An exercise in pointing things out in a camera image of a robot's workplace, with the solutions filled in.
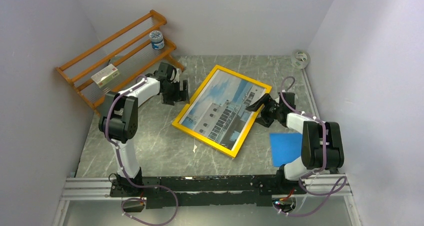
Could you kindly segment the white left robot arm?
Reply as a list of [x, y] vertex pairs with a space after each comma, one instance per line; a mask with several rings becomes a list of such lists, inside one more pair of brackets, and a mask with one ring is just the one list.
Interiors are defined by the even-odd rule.
[[160, 95], [165, 105], [189, 101], [188, 81], [180, 80], [181, 70], [160, 63], [153, 73], [139, 75], [136, 83], [119, 92], [108, 92], [100, 109], [98, 128], [112, 145], [118, 165], [117, 173], [127, 179], [123, 189], [131, 196], [143, 189], [141, 168], [137, 161], [133, 138], [138, 130], [139, 106]]

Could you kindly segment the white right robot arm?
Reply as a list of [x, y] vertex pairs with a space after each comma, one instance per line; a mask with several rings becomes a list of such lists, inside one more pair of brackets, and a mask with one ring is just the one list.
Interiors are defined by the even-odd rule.
[[279, 100], [265, 93], [246, 110], [260, 110], [255, 122], [270, 127], [274, 121], [301, 134], [300, 156], [282, 166], [283, 175], [275, 179], [280, 193], [288, 193], [294, 187], [294, 180], [306, 178], [324, 170], [341, 168], [345, 162], [340, 125], [324, 122], [305, 112], [296, 111], [295, 93], [280, 92]]

